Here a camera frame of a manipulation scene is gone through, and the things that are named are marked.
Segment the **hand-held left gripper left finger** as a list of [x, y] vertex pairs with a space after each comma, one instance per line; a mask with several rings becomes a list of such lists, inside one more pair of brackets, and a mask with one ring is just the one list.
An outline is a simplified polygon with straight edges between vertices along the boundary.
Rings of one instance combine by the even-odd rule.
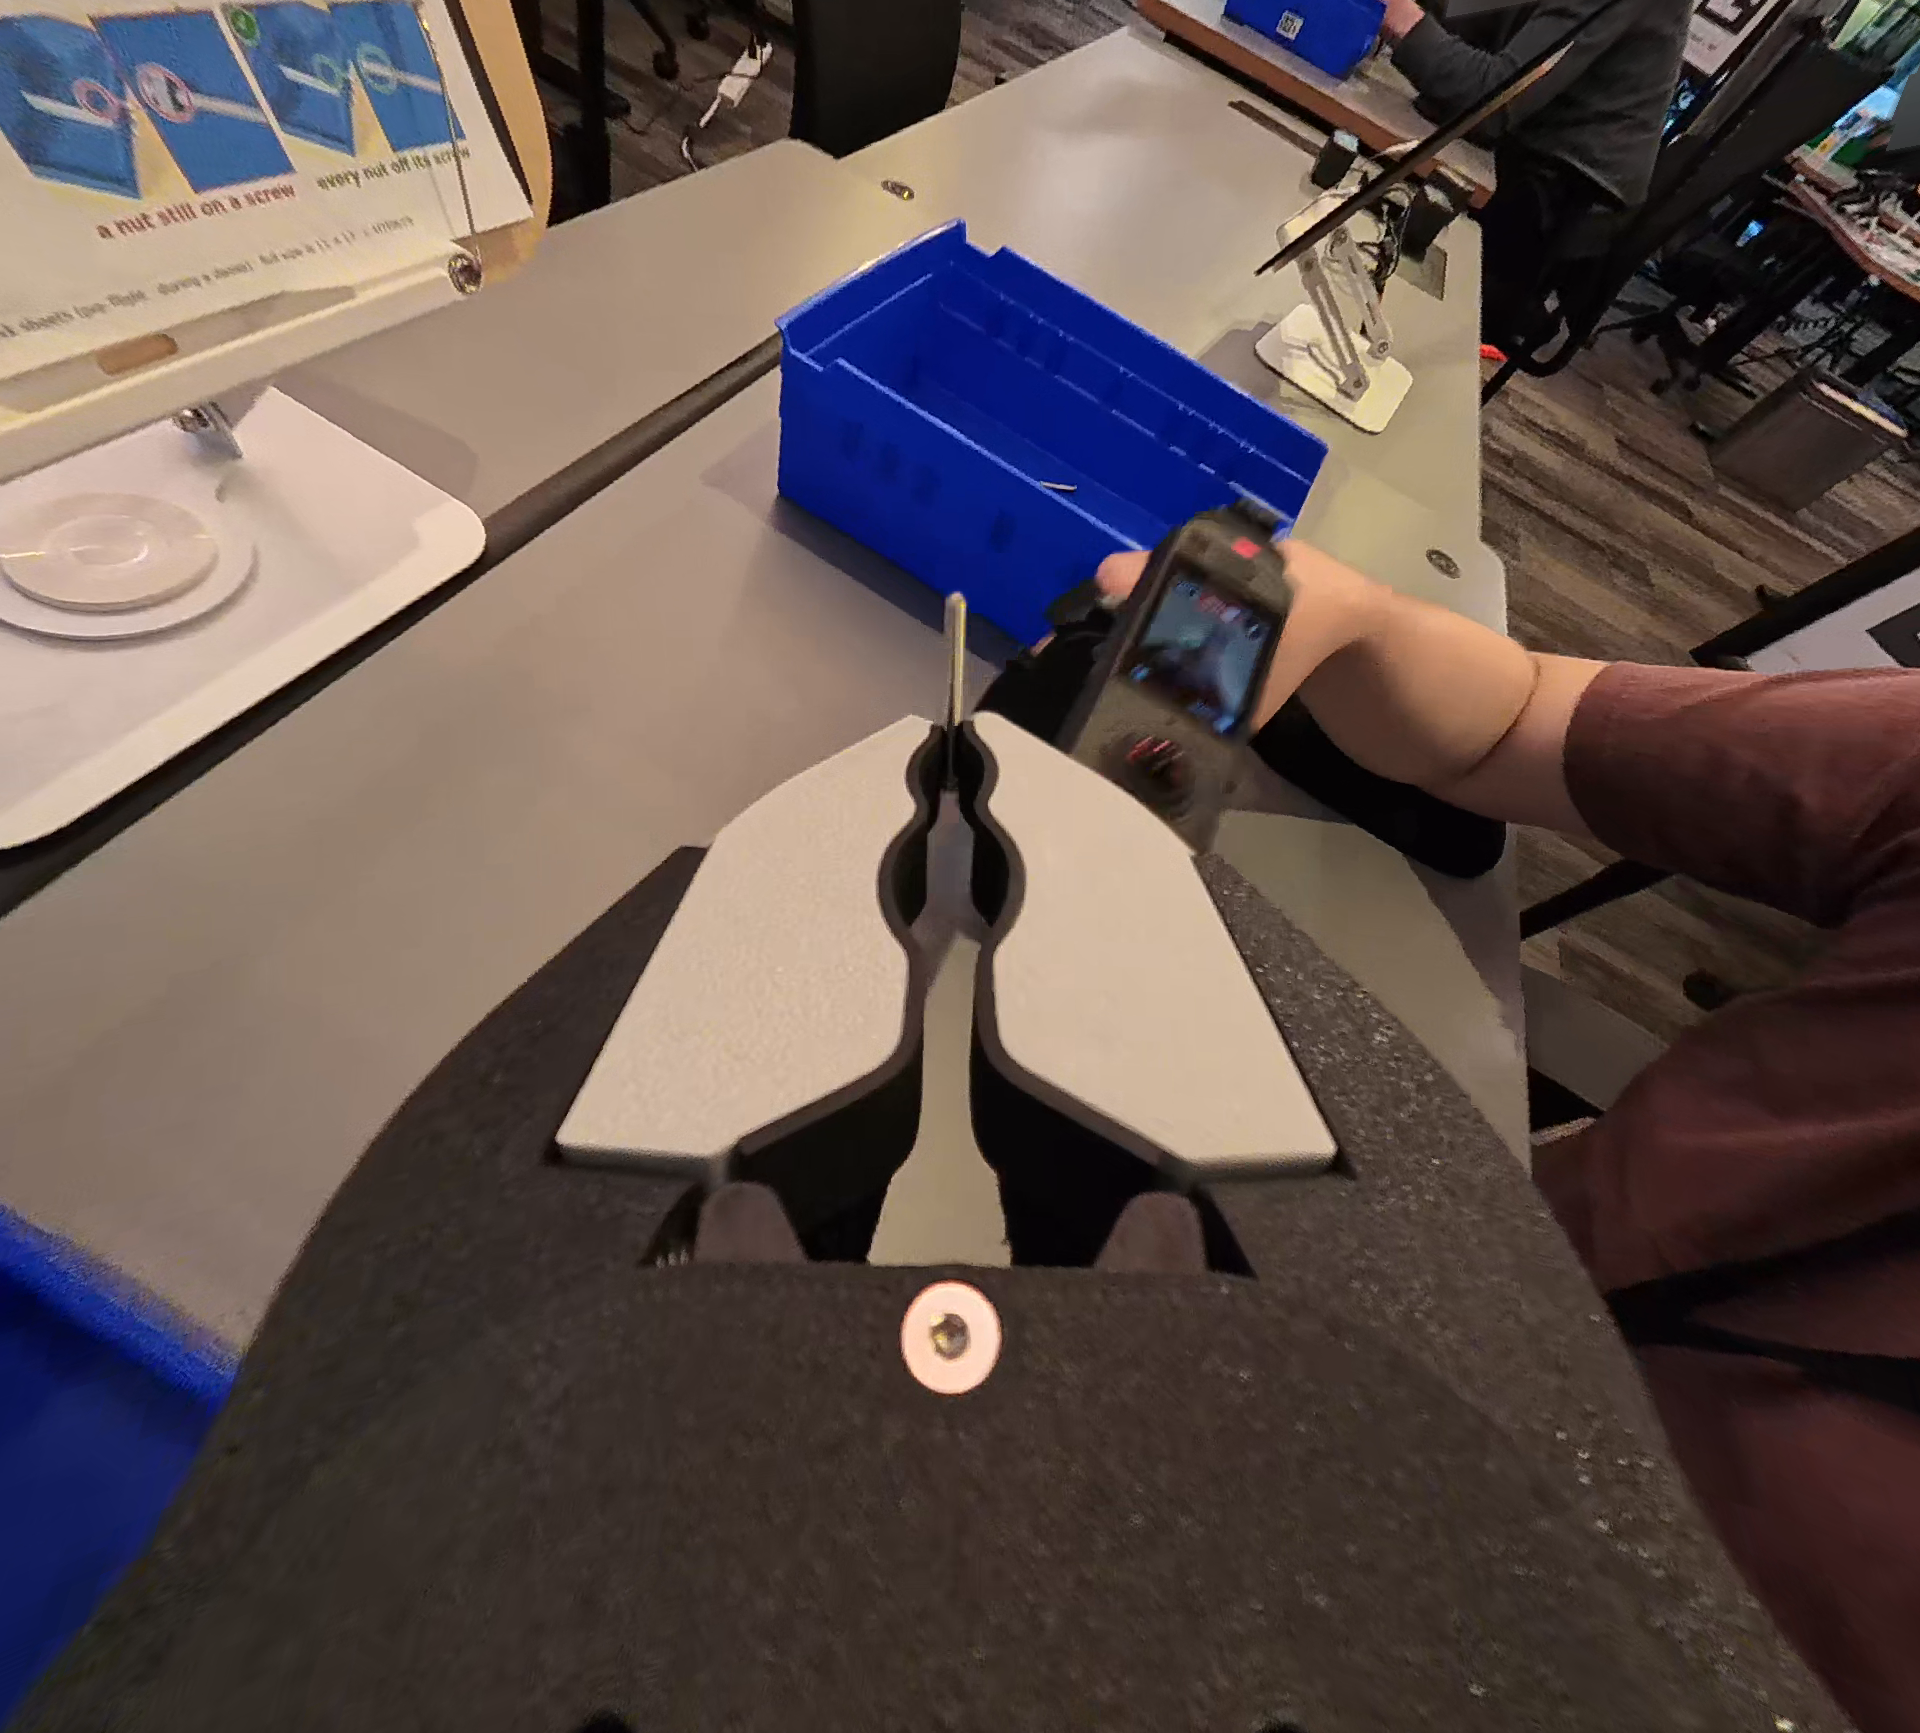
[[922, 1118], [937, 727], [794, 775], [704, 850], [553, 1134], [568, 1165], [777, 1194], [814, 1259], [864, 1260]]

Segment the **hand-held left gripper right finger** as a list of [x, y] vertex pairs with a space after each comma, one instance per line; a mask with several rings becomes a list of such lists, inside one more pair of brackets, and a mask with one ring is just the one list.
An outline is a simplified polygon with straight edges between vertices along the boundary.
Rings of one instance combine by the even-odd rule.
[[1246, 1262], [1216, 1191], [1338, 1160], [1188, 844], [1010, 719], [968, 723], [970, 1118], [1015, 1267], [1089, 1267], [1148, 1193]]

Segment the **blue divided plastic bin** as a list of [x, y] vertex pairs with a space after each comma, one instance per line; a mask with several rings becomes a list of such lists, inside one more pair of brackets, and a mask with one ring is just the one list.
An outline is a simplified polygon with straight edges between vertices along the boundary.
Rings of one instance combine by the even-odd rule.
[[114, 1267], [1, 1211], [1, 1715], [149, 1542], [238, 1372]]

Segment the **person's right hand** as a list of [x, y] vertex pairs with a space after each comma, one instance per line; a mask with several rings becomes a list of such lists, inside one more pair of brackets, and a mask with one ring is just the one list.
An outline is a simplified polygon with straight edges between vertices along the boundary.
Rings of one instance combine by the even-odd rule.
[[1287, 585], [1287, 609], [1266, 661], [1250, 727], [1260, 731], [1340, 654], [1378, 635], [1393, 590], [1299, 539], [1274, 546]]

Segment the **black wrist rest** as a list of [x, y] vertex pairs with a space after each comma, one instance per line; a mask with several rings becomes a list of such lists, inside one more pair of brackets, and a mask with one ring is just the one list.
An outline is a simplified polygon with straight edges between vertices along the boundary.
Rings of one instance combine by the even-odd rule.
[[1367, 771], [1340, 750], [1295, 698], [1252, 734], [1250, 750], [1309, 801], [1443, 876], [1483, 876], [1508, 850], [1503, 822]]

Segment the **white stand base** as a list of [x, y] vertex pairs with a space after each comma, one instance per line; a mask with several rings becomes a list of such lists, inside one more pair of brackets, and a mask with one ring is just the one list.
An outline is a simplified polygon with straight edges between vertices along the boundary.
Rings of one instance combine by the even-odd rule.
[[1342, 225], [1298, 259], [1302, 299], [1254, 340], [1258, 360], [1366, 435], [1379, 435], [1411, 390], [1384, 312], [1379, 243]]
[[1, 488], [1, 846], [32, 846], [470, 569], [484, 525], [267, 389]]

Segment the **person's maroon shirt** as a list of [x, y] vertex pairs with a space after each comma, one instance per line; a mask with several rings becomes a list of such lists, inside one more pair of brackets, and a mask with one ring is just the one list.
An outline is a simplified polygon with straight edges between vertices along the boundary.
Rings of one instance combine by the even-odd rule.
[[1533, 1172], [1746, 1585], [1916, 1728], [1916, 671], [1612, 664], [1564, 746], [1593, 840], [1824, 932]]

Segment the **grey trash can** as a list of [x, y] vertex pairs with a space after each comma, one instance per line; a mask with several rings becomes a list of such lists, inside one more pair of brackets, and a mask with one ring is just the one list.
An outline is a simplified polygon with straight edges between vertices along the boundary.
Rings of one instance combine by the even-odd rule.
[[1880, 399], [1802, 371], [1717, 435], [1707, 463], [1720, 481], [1792, 516], [1909, 445], [1907, 424]]

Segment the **wooden top desk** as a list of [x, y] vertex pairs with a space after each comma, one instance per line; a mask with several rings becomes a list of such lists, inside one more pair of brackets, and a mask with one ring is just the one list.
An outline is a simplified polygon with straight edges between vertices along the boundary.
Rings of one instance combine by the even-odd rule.
[[1841, 168], [1830, 166], [1819, 154], [1796, 151], [1786, 166], [1790, 208], [1809, 219], [1860, 274], [1916, 305], [1916, 215], [1882, 212], [1873, 192], [1862, 188]]
[[1382, 49], [1335, 79], [1291, 49], [1226, 16], [1228, 0], [1137, 0], [1142, 18], [1166, 39], [1236, 75], [1274, 108], [1313, 127], [1355, 136], [1367, 154], [1415, 145], [1433, 133], [1415, 91]]

